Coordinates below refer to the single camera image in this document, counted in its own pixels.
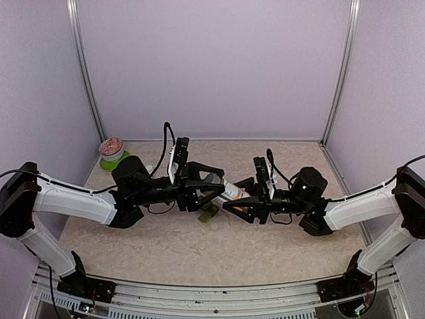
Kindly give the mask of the orange pill bottle grey cap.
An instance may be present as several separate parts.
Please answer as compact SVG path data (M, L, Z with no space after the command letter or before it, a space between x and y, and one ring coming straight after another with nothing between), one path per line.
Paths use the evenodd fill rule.
M222 206L223 203L228 201L234 201L246 197L250 197L250 194L245 190L239 188L233 183L228 182L223 177L219 177L215 173L210 173L205 177L207 183L217 183L224 185L224 192L215 197L212 202L215 205Z

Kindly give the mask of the green weekly pill organizer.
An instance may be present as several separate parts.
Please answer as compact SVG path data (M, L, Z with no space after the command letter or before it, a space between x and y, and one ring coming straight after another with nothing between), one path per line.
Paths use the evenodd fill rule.
M217 213L219 212L219 207L212 202L207 203L205 206L199 209L200 215L198 220L201 223L209 222Z

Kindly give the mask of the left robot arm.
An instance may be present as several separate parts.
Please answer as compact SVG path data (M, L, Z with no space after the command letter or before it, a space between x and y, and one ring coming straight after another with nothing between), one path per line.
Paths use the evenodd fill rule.
M201 173L223 177L224 171L188 161L188 145L188 138L174 140L165 177L155 178L137 156L124 158L112 170L114 186L103 190L52 179L28 161L8 171L10 179L1 188L1 234L22 242L76 294L87 295L93 282L80 257L64 250L35 213L58 213L127 229L143 218L142 207L176 203L180 211L196 211L224 192L224 185L203 180Z

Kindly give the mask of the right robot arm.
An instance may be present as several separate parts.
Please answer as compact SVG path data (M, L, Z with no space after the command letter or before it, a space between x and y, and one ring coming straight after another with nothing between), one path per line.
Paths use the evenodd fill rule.
M288 189L276 189L273 174L279 169L272 151L265 158L254 158L256 178L248 184L254 188L250 197L227 201L223 209L252 223L264 224L272 213L302 215L300 227L312 236L330 235L342 228L395 215L394 223L368 248L357 252L340 278L340 290L355 294L370 281L379 267L418 239L424 239L424 179L406 163L390 179L375 187L344 196L326 199L327 180L314 167L303 167L287 179Z

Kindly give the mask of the red patterned white bowl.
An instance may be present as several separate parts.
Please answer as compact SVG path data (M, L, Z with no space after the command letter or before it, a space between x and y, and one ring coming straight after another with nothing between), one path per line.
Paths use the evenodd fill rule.
M103 160L117 161L124 154L124 143L119 138L108 138L100 144L98 150Z

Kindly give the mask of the front aluminium rail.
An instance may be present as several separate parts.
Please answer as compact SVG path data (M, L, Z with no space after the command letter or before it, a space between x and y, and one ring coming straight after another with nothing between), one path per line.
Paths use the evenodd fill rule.
M109 303L93 311L78 307L85 299L57 291L58 277L40 264L33 277L22 318L54 318L55 305L67 318L74 311L87 318L338 318L347 297L322 302L317 279L248 286L182 286L113 278Z

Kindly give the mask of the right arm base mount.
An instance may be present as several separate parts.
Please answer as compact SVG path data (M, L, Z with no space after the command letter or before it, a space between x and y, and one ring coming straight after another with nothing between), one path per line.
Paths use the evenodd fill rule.
M361 252L362 250L359 250L353 255L347 270L342 276L320 280L316 284L321 302L347 298L375 289L372 276L361 272L357 268Z

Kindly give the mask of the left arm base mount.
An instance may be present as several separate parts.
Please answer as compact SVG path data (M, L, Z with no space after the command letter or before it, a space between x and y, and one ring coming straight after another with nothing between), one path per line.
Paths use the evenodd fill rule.
M87 276L81 258L71 251L74 258L74 272L60 276L57 290L69 295L90 299L93 302L112 302L116 284L112 281Z

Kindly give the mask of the left aluminium frame post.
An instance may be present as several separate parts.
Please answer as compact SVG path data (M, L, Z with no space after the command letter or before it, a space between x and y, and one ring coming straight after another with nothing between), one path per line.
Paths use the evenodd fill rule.
M84 49L84 40L82 36L82 29L80 26L80 19L78 14L78 2L76 0L67 0L66 7L68 11L68 20L70 22L70 28L73 36L74 46L76 50L76 57L78 61L78 66L80 69L82 82L84 85L84 91L88 100L88 105L92 119L94 121L94 126L98 139L103 142L106 138L106 131L102 123L102 118L96 101L94 88L92 85L92 80L90 77L90 71L88 68L88 63L86 59L85 49Z

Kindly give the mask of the aluminium frame post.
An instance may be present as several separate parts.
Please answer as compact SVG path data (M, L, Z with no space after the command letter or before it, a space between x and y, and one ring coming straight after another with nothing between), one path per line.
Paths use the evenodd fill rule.
M90 77L90 71L88 68L88 63L86 59L85 49L84 49L84 40L82 36L82 29L80 26L80 19L78 14L78 2L76 0L67 0L66 7L68 11L68 20L70 22L70 28L73 36L74 46L76 50L76 57L78 61L78 66L80 69L82 82L84 85L84 91L88 100L88 105L92 119L94 121L94 126L98 139L103 142L106 138L106 131L102 123L102 118L96 101L94 88L92 85L92 80Z
M332 131L335 127L337 113L341 105L341 99L343 97L343 91L345 87L345 82L347 75L349 73L349 63L351 61L351 55L355 43L355 35L357 31L357 25L359 20L361 1L352 0L350 3L349 9L349 19L347 23L347 31L345 35L345 42L343 47L343 55L341 59L341 64L339 67L337 82L335 86L335 91L331 101L331 109L327 117L325 124L325 129L321 138L321 145L326 148L331 139Z

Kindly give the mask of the right aluminium frame post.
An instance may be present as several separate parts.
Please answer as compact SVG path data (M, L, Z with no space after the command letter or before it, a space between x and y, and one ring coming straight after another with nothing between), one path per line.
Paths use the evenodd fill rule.
M341 105L341 99L343 97L343 91L345 87L345 82L347 75L349 73L349 63L351 61L351 55L355 43L355 35L357 31L357 25L359 20L361 1L352 0L350 3L349 9L349 19L347 23L347 31L345 35L345 42L343 47L343 55L341 59L341 64L339 67L337 82L335 86L335 91L331 101L331 109L327 117L325 124L325 129L321 138L321 145L326 148L331 139L332 131L335 127L337 113Z

